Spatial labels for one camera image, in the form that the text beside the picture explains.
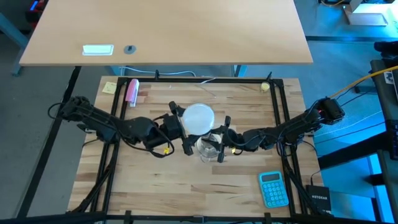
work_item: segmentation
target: yellow sticky note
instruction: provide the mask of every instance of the yellow sticky note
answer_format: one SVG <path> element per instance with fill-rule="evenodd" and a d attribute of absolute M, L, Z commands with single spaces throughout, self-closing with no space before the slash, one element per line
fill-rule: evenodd
<path fill-rule="evenodd" d="M 114 94 L 114 92 L 116 91 L 116 85 L 117 85 L 116 83 L 106 82 L 102 92 Z"/>

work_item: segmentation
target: calculator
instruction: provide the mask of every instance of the calculator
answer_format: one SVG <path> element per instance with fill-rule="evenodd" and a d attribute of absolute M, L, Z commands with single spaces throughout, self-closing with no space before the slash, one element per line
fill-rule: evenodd
<path fill-rule="evenodd" d="M 259 174 L 259 183 L 267 208 L 283 207 L 289 204 L 282 174 L 279 171 Z"/>

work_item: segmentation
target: yellow cable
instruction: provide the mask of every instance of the yellow cable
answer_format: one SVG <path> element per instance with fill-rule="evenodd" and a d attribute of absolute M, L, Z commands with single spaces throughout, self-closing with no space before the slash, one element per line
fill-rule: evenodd
<path fill-rule="evenodd" d="M 347 87 L 345 87 L 344 89 L 338 91 L 337 93 L 335 93 L 335 94 L 329 96 L 329 98 L 333 98 L 333 97 L 339 95 L 339 94 L 342 93 L 343 91 L 345 91 L 345 90 L 347 90 L 347 89 L 349 89 L 349 88 L 355 86 L 356 84 L 358 84 L 359 82 L 361 82 L 361 81 L 363 81 L 363 80 L 366 80 L 366 79 L 372 78 L 372 77 L 374 77 L 374 76 L 376 76 L 376 75 L 383 74 L 384 72 L 389 72 L 389 71 L 393 71 L 393 70 L 396 70 L 396 69 L 398 69 L 398 65 L 397 65 L 397 66 L 394 66 L 394 67 L 391 67 L 391 68 L 386 68 L 386 69 L 384 69 L 384 70 L 381 70 L 381 71 L 372 73 L 372 74 L 370 74 L 370 75 L 366 75 L 365 77 L 362 77 L 362 78 L 360 78 L 359 80 L 356 80 L 355 82 L 349 84 Z"/>
<path fill-rule="evenodd" d="M 333 6 L 337 6 L 338 4 L 342 3 L 343 1 L 344 1 L 344 0 L 341 0 L 341 1 L 339 1 L 338 3 L 334 3 L 334 4 L 326 4 L 326 3 L 324 3 L 323 1 L 321 1 L 321 3 L 322 3 L 323 5 L 325 5 L 325 6 L 333 7 Z"/>

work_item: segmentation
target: sticker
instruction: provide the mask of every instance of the sticker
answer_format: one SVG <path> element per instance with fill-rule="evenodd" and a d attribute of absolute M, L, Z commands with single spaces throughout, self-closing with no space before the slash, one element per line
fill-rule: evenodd
<path fill-rule="evenodd" d="M 117 86 L 116 83 L 106 82 L 102 92 L 103 93 L 114 94 L 114 92 L 116 91 L 116 86 Z"/>
<path fill-rule="evenodd" d="M 384 80 L 387 84 L 394 84 L 394 79 L 392 77 L 392 72 L 384 72 Z"/>

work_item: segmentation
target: wooden table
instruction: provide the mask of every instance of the wooden table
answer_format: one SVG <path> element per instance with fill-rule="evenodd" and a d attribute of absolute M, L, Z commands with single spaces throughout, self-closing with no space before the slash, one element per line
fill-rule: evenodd
<path fill-rule="evenodd" d="M 82 56 L 113 44 L 112 56 Z M 127 45 L 136 52 L 124 53 Z M 21 65 L 312 63 L 293 0 L 51 0 Z"/>
<path fill-rule="evenodd" d="M 114 96 L 102 92 L 106 82 L 117 82 L 117 78 L 101 79 L 95 106 L 110 112 Z M 284 79 L 284 83 L 290 116 L 297 116 L 305 109 L 299 80 Z M 203 88 L 214 93 L 216 98 Z M 215 111 L 215 127 L 223 124 L 225 116 L 229 115 L 231 128 L 239 133 L 275 126 L 270 92 L 261 92 L 259 84 L 242 83 L 206 83 L 199 87 L 197 83 L 141 82 L 137 106 L 127 108 L 126 119 L 155 118 L 169 113 L 170 101 L 182 107 L 206 103 Z M 94 138 L 94 134 L 89 134 L 86 141 Z M 175 140 L 174 145 L 173 155 L 158 159 L 121 143 L 109 214 L 123 215 L 131 210 L 134 215 L 263 217 L 270 212 L 272 217 L 290 217 L 288 207 L 268 209 L 264 206 L 257 180 L 260 172 L 281 170 L 281 159 L 275 149 L 244 152 L 240 156 L 233 156 L 226 149 L 224 163 L 205 164 L 196 149 L 194 155 L 188 157 L 183 153 L 181 140 Z M 102 147 L 103 143 L 97 141 L 83 148 L 68 209 L 75 208 L 94 186 Z M 306 144 L 298 146 L 297 154 L 303 185 L 309 184 L 310 176 L 319 171 L 317 155 Z M 314 183 L 323 185 L 320 174 L 314 175 Z M 296 211 L 300 213 L 295 187 L 293 193 Z"/>

